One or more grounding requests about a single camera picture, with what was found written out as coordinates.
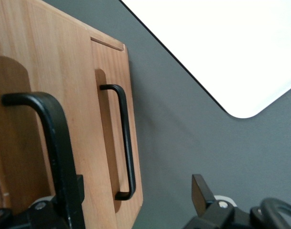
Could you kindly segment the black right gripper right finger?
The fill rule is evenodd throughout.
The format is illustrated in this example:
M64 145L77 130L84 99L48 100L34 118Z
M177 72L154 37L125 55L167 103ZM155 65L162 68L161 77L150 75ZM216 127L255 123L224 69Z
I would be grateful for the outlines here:
M216 201L230 203L234 206L234 201L231 198L221 195L213 195L204 178L200 174L192 175L191 199L199 217L201 217L207 208Z

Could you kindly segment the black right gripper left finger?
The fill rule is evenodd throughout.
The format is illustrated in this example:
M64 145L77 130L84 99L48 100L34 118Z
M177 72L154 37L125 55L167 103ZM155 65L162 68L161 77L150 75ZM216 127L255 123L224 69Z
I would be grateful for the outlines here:
M77 183L78 183L79 198L80 198L80 205L81 205L85 198L83 175L77 175Z

